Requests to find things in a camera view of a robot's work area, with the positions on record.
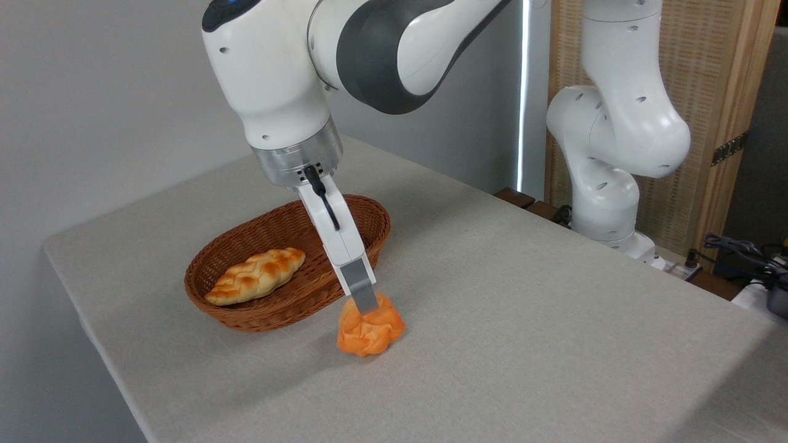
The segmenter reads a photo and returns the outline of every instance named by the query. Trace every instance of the light strip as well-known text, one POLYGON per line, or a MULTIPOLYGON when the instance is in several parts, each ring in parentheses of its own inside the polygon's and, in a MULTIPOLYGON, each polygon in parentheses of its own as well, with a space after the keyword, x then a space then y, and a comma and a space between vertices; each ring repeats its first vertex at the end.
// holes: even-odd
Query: light strip
POLYGON ((520 66, 520 130, 517 139, 517 183, 515 189, 522 192, 525 179, 526 156, 526 92, 528 89, 528 46, 530 44, 531 1, 522 0, 522 65, 520 66))

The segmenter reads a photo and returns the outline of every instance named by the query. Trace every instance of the table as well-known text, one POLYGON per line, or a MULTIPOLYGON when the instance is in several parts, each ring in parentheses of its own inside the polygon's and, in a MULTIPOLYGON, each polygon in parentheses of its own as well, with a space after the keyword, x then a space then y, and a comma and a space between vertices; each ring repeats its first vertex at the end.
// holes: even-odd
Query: table
POLYGON ((378 357, 337 350, 344 300, 249 334, 186 297, 203 245, 296 199, 252 157, 45 243, 150 441, 788 440, 783 328, 484 192, 344 145, 340 189, 392 219, 377 290, 407 331, 378 357))

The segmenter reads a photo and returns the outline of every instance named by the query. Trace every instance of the metal hinge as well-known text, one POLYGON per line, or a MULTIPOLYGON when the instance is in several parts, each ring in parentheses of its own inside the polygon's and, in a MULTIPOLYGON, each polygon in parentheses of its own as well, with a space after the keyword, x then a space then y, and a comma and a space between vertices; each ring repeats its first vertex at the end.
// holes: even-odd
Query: metal hinge
POLYGON ((745 131, 745 133, 715 149, 714 156, 712 157, 712 166, 717 166, 722 160, 744 149, 748 135, 749 131, 745 131))

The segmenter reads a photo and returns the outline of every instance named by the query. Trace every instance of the white wall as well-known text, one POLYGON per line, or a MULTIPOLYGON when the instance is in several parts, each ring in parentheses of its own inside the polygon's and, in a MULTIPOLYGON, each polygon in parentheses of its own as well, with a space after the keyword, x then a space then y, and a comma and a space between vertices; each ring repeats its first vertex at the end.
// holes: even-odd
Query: white wall
MULTIPOLYGON (((0 441, 142 441, 41 244, 249 155, 204 54, 206 4, 0 2, 0 441)), ((512 185, 519 14, 411 115, 336 97, 340 130, 486 191, 512 185)))

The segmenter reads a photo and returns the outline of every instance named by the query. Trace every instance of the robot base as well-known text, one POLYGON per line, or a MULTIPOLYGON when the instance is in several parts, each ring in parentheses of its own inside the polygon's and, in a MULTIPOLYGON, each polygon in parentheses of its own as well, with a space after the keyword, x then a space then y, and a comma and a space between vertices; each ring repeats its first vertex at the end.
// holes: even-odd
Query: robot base
POLYGON ((645 235, 635 231, 627 238, 615 241, 600 241, 603 245, 623 252, 633 259, 639 260, 658 270, 663 270, 665 260, 656 253, 656 245, 645 235))

